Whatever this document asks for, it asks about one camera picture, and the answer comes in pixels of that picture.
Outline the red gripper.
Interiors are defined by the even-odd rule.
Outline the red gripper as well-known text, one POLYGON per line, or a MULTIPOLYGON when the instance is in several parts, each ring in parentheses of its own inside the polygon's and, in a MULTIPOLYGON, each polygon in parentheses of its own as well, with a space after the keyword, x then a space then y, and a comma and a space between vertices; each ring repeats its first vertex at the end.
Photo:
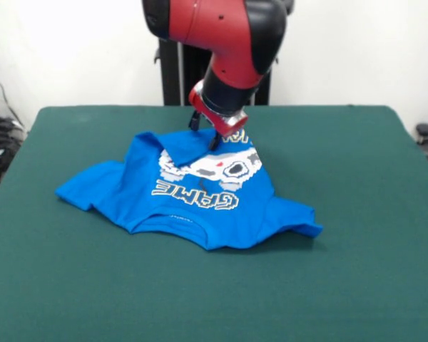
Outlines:
POLYGON ((216 150, 221 142, 221 135, 232 135, 241 130, 248 121, 248 115, 244 110, 239 110, 231 116, 221 115, 210 109, 202 98, 203 81, 198 81, 190 91, 188 100, 194 107, 193 114, 188 123, 188 128, 198 131, 200 118, 203 116, 216 130, 214 138, 210 141, 209 150, 216 150))

